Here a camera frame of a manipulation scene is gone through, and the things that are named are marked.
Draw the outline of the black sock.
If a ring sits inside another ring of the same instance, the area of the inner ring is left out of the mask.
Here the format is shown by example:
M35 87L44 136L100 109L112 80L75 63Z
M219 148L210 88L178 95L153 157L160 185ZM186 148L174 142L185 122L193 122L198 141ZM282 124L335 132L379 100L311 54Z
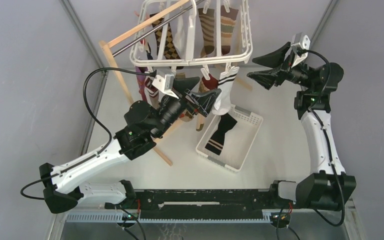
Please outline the black sock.
M219 156L222 153L227 132L232 130L236 124L237 120L235 120L229 113L222 115L217 125L217 129L208 140L205 149Z

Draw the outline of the white plastic clip hanger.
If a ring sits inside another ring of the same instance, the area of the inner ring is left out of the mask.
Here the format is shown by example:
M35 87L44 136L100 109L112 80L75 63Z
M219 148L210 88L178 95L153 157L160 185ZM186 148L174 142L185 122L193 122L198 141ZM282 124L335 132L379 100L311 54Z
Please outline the white plastic clip hanger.
M169 15L168 18L176 15L188 7L190 3L178 8ZM229 7L238 9L236 25L234 27L231 49L227 55L221 52L221 7L225 7L229 12ZM214 9L214 51L207 57L201 57L201 50L204 46L202 27L199 19L198 9ZM196 8L182 14L184 30L186 32L186 45L183 54L179 54L174 45L178 17L169 24L159 28L140 42L133 45L130 49L129 59L138 67L170 67L172 69L192 66L208 66L223 64L246 64L253 52L253 40L251 32L250 7L247 0L203 0ZM135 34L135 39L142 34L155 28L164 19L156 20L148 28ZM149 42L153 60L148 60L144 49L144 40Z

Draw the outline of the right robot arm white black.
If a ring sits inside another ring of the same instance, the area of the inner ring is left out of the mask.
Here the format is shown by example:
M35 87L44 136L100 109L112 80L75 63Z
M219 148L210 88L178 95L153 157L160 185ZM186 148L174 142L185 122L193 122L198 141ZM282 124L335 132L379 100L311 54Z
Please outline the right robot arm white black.
M354 176L346 173L339 158L331 126L331 94L343 79L343 68L323 57L323 64L311 67L304 63L313 50L294 47L290 42L278 50L253 58L264 70L247 74L269 90L284 82L301 87L294 98L294 109L304 129L310 156L310 174L300 182L276 180L269 203L282 208L288 201L298 208L318 211L341 211L355 190Z

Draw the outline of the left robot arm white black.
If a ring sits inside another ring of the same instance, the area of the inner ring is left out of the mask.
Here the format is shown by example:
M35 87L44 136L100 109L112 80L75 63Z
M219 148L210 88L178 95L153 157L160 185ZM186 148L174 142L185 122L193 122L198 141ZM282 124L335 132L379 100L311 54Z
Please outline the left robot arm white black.
M120 204L129 209L136 203L136 192L128 180L115 184L91 184L88 179L115 165L129 163L156 146L156 139L164 133L187 109L194 114L207 116L221 90L205 93L193 92L199 77L175 79L172 85L175 96L165 95L158 109L138 100L124 115L126 126L100 146L68 163L45 163L39 172L44 184L44 201L53 214L68 212L84 201Z

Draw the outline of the beige orange argyle sock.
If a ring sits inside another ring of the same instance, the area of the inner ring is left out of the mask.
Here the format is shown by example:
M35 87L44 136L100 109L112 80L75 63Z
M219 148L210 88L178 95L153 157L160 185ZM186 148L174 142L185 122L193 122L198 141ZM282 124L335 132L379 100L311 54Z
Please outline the beige orange argyle sock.
M186 78L186 74L184 72L177 72L175 77L177 79L185 79ZM183 122L190 122L191 120L193 120L194 118L194 115L192 113L189 112L188 109L185 109L183 111L183 113L179 116L179 119Z

